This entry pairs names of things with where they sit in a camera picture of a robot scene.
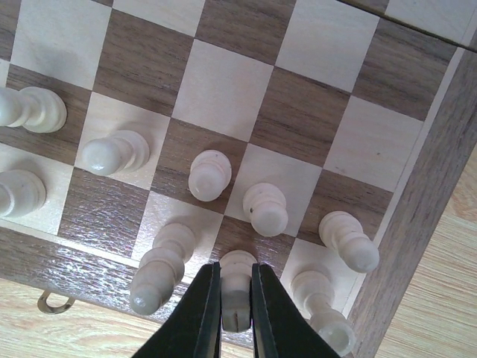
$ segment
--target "dark wooden square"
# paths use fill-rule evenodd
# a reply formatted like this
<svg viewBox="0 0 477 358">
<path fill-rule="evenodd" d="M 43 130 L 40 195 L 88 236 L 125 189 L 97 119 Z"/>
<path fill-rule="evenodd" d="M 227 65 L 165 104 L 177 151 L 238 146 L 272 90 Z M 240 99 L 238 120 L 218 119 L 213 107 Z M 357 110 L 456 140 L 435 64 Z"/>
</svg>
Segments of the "dark wooden square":
<svg viewBox="0 0 477 358">
<path fill-rule="evenodd" d="M 364 233 L 373 239 L 392 196 L 387 190 L 323 170 L 297 237 L 322 245 L 318 235 L 321 219 L 332 211 L 346 211 L 361 222 Z"/>
<path fill-rule="evenodd" d="M 218 261 L 230 251 L 245 250 L 259 263 L 270 265 L 280 278 L 294 241 L 293 236 L 284 233 L 274 237 L 260 236 L 251 223 L 224 216 L 210 259 Z"/>
<path fill-rule="evenodd" d="M 170 116 L 192 41 L 185 34 L 113 10 L 93 89 Z"/>
<path fill-rule="evenodd" d="M 20 0 L 0 0 L 0 58 L 6 61 L 12 57 L 20 3 Z"/>
<path fill-rule="evenodd" d="M 113 2 L 114 0 L 93 0 L 94 2 L 98 2 L 99 4 L 103 4 L 103 5 L 106 5 L 106 6 L 113 6 Z"/>
<path fill-rule="evenodd" d="M 73 170 L 58 236 L 130 257 L 149 191 Z"/>
<path fill-rule="evenodd" d="M 246 147 L 247 143 L 241 140 L 171 119 L 151 189 L 170 198 L 223 214 Z M 189 191 L 189 173 L 195 157 L 208 149 L 221 151 L 229 158 L 232 180 L 221 196 L 214 201 L 203 202 Z"/>
<path fill-rule="evenodd" d="M 477 31 L 474 33 L 474 36 L 472 38 L 472 41 L 470 41 L 470 45 L 469 47 L 474 50 L 474 51 L 477 51 Z"/>
<path fill-rule="evenodd" d="M 275 68 L 251 143 L 323 166 L 350 95 Z"/>
<path fill-rule="evenodd" d="M 455 46 L 380 19 L 353 95 L 423 121 Z"/>
<path fill-rule="evenodd" d="M 206 0 L 199 40 L 275 64 L 296 0 Z"/>
<path fill-rule="evenodd" d="M 7 87 L 21 90 L 42 87 L 58 94 L 65 102 L 65 125 L 54 133 L 32 133 L 23 127 L 0 127 L 0 142 L 44 157 L 74 165 L 91 91 L 55 78 L 10 64 Z"/>
</svg>

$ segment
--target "wooden table surface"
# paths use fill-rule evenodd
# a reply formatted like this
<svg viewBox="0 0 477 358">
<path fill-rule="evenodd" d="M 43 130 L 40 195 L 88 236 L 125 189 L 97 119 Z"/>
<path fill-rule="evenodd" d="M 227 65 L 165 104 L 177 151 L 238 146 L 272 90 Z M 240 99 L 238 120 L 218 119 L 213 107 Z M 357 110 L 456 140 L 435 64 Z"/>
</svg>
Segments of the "wooden table surface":
<svg viewBox="0 0 477 358">
<path fill-rule="evenodd" d="M 380 346 L 378 358 L 477 353 L 477 150 L 474 150 Z M 77 301 L 62 315 L 37 309 L 41 291 L 0 280 L 1 355 L 130 357 L 158 324 Z M 51 296 L 51 304 L 64 298 Z M 252 357 L 223 344 L 223 358 Z"/>
</svg>

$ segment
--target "chessboard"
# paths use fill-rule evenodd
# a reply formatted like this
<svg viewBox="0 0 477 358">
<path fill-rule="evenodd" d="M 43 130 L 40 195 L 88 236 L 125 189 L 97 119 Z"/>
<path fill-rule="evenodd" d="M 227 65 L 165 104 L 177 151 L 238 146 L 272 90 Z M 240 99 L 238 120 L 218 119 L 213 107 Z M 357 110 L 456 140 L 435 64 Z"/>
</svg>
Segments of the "chessboard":
<svg viewBox="0 0 477 358">
<path fill-rule="evenodd" d="M 477 54 L 335 0 L 0 0 L 0 84 L 65 102 L 52 134 L 0 128 L 0 171 L 44 181 L 45 205 L 0 220 L 0 276 L 133 314 L 129 285 L 166 224 L 198 238 L 183 282 L 146 319 L 165 321 L 199 268 L 234 249 L 285 287 L 326 251 L 320 220 L 347 211 L 379 246 L 368 275 L 337 272 L 333 308 L 355 357 L 372 357 L 477 141 Z M 82 147 L 120 129 L 148 163 L 108 177 Z M 212 202 L 188 189 L 215 149 L 233 176 Z M 255 183 L 286 196 L 265 238 L 241 202 Z M 224 339 L 250 347 L 250 332 Z"/>
</svg>

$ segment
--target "chess pawn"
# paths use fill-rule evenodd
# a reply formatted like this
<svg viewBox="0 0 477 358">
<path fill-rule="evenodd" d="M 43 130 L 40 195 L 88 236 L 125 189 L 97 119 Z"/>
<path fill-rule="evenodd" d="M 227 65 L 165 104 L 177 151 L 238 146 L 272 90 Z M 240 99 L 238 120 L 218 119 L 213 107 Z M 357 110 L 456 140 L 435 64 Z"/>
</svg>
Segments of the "chess pawn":
<svg viewBox="0 0 477 358">
<path fill-rule="evenodd" d="M 363 233 L 359 221 L 344 211 L 327 214 L 318 229 L 323 243 L 338 255 L 350 269 L 366 273 L 379 264 L 379 251 Z"/>
<path fill-rule="evenodd" d="M 222 327 L 227 332 L 243 332 L 250 328 L 250 280 L 252 254 L 235 250 L 221 258 Z"/>
<path fill-rule="evenodd" d="M 346 356 L 356 343 L 348 320 L 332 303 L 335 291 L 328 278 L 318 271 L 305 271 L 291 282 L 293 301 L 300 310 L 311 315 L 313 330 L 340 356 Z"/>
<path fill-rule="evenodd" d="M 65 121 L 66 106 L 49 89 L 0 88 L 0 126 L 23 126 L 31 132 L 51 133 L 62 128 Z"/>
<path fill-rule="evenodd" d="M 212 201 L 230 183 L 232 166 L 220 151 L 203 151 L 191 164 L 189 190 L 200 201 Z"/>
<path fill-rule="evenodd" d="M 96 175 L 134 172 L 148 162 L 149 145 L 137 132 L 116 131 L 85 144 L 81 158 L 86 169 Z"/>
<path fill-rule="evenodd" d="M 130 305 L 140 315 L 152 315 L 172 296 L 184 276 L 184 263 L 195 249 L 193 232 L 182 224 L 161 229 L 139 262 L 130 288 Z"/>
<path fill-rule="evenodd" d="M 272 184 L 259 183 L 249 188 L 244 196 L 243 208 L 253 229 L 262 236 L 280 235 L 286 229 L 286 199 Z"/>
<path fill-rule="evenodd" d="M 26 170 L 0 173 L 0 218 L 27 215 L 43 206 L 46 190 L 43 182 Z"/>
</svg>

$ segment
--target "chess rook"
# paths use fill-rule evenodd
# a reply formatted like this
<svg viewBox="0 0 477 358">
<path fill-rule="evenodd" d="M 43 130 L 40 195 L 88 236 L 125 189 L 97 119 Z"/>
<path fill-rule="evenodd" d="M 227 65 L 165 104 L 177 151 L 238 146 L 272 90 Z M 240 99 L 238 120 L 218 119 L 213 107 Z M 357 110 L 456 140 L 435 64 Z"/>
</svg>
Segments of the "chess rook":
<svg viewBox="0 0 477 358">
<path fill-rule="evenodd" d="M 222 327 L 227 332 L 243 332 L 250 328 L 250 280 L 252 254 L 235 250 L 221 260 Z"/>
<path fill-rule="evenodd" d="M 0 126 L 20 127 L 35 133 L 58 131 L 66 121 L 66 106 L 49 89 L 0 88 Z"/>
<path fill-rule="evenodd" d="M 318 231 L 323 243 L 336 250 L 350 269 L 366 273 L 378 266 L 378 248 L 363 233 L 359 221 L 349 213 L 329 213 L 321 220 Z"/>
<path fill-rule="evenodd" d="M 0 173 L 0 218 L 25 216 L 41 208 L 45 199 L 45 186 L 32 172 Z"/>
<path fill-rule="evenodd" d="M 305 271 L 291 282 L 293 301 L 311 315 L 313 330 L 340 356 L 353 349 L 356 338 L 348 320 L 332 308 L 335 291 L 328 278 L 318 271 Z"/>
<path fill-rule="evenodd" d="M 187 226 L 169 224 L 161 229 L 131 283 L 130 305 L 134 312 L 152 315 L 171 298 L 194 249 L 195 236 Z"/>
<path fill-rule="evenodd" d="M 200 201 L 213 201 L 230 183 L 232 166 L 220 151 L 203 151 L 191 164 L 189 190 Z"/>
<path fill-rule="evenodd" d="M 96 175 L 134 172 L 149 160 L 149 145 L 134 131 L 116 131 L 85 144 L 81 158 L 86 169 Z"/>
<path fill-rule="evenodd" d="M 253 229 L 262 236 L 280 235 L 288 224 L 286 199 L 276 186 L 258 183 L 244 195 L 243 208 Z"/>
</svg>

